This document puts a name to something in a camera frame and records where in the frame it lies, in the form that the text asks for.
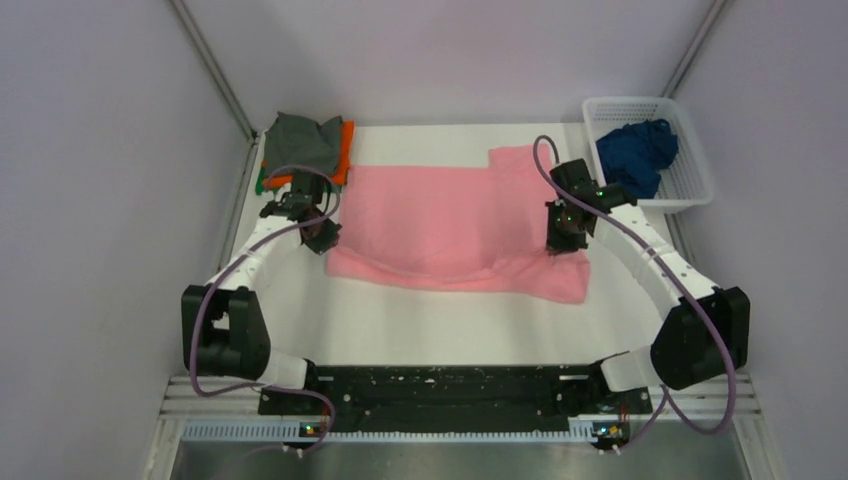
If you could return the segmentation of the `pink t shirt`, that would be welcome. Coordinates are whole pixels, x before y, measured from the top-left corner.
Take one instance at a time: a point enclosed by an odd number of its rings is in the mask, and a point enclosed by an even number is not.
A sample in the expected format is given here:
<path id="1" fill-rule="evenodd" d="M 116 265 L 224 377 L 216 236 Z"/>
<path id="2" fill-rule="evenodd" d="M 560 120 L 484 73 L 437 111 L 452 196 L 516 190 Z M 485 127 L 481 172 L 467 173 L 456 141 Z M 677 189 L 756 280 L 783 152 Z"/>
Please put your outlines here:
<path id="1" fill-rule="evenodd" d="M 582 252 L 546 249 L 555 192 L 538 172 L 549 149 L 489 151 L 486 167 L 356 166 L 342 194 L 330 276 L 428 291 L 585 301 Z"/>

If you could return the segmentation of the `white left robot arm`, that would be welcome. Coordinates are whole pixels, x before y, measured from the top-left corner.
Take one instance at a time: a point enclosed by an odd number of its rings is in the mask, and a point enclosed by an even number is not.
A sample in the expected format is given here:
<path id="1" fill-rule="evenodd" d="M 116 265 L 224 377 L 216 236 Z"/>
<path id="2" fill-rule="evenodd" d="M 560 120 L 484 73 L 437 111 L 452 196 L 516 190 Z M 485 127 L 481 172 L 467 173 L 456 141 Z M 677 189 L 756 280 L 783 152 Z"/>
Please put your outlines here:
<path id="1" fill-rule="evenodd" d="M 340 204 L 322 210 L 322 197 L 286 193 L 269 201 L 246 244 L 223 269 L 183 291 L 183 361 L 198 396 L 267 387 L 281 392 L 297 413 L 319 404 L 321 388 L 309 379 L 314 363 L 273 345 L 261 300 L 276 262 L 303 247 L 322 255 L 337 244 L 341 226 L 332 217 Z"/>

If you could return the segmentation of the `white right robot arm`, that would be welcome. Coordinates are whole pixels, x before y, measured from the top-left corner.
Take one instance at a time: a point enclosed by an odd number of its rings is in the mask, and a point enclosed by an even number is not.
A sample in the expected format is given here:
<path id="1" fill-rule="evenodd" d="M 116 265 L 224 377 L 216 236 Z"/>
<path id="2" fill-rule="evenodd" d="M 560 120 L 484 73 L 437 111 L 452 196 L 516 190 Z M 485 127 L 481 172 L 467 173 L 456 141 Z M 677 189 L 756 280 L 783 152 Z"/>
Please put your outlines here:
<path id="1" fill-rule="evenodd" d="M 627 391 L 663 387 L 681 391 L 725 376 L 736 393 L 747 361 L 750 300 L 738 287 L 723 288 L 695 269 L 667 242 L 625 194 L 591 183 L 555 187 L 548 203 L 555 231 L 581 248 L 602 246 L 653 303 L 660 323 L 650 340 L 591 366 L 586 397 L 612 412 Z"/>

